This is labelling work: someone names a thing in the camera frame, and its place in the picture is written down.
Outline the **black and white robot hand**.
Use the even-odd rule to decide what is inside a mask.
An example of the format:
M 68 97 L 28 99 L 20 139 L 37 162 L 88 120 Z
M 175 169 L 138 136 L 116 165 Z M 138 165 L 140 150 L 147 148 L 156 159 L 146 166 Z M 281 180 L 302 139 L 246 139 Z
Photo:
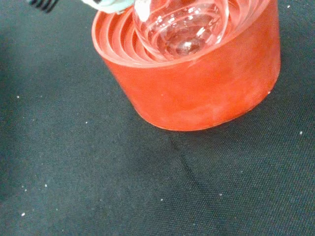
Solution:
M 33 8 L 49 13 L 57 5 L 58 0 L 27 0 Z M 91 8 L 105 13 L 123 13 L 127 8 L 133 6 L 135 12 L 142 21 L 146 21 L 150 15 L 151 0 L 81 0 Z

